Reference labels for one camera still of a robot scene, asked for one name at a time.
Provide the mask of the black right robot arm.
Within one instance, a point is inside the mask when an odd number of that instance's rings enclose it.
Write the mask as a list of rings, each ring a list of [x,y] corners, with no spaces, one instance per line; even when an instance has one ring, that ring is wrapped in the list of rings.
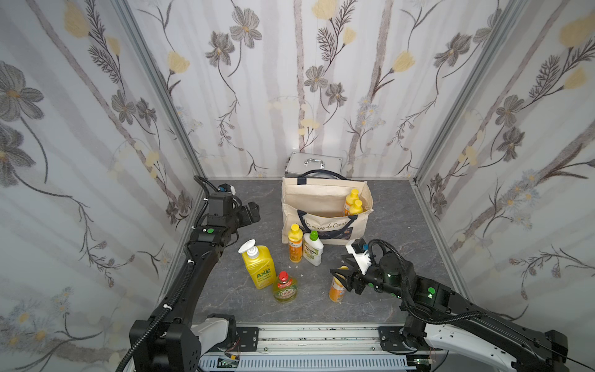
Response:
[[[401,302],[407,318],[395,333],[381,334],[388,350],[412,355],[424,349],[458,353],[499,371],[568,371],[567,337],[538,332],[475,305],[447,285],[416,274],[390,243],[351,240],[343,267],[331,271],[347,291],[371,288]]]

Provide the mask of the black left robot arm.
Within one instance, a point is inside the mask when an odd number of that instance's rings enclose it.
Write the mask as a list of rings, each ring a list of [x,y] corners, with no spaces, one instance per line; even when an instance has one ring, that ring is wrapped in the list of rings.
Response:
[[[134,322],[130,349],[119,362],[118,371],[126,370],[129,364],[137,371],[198,371],[204,352],[232,340],[233,316],[207,320],[208,326],[223,326],[215,331],[213,341],[195,334],[193,317],[209,274],[232,236],[259,221],[260,207],[254,201],[243,204],[231,192],[208,196],[184,245],[185,264],[150,318]]]

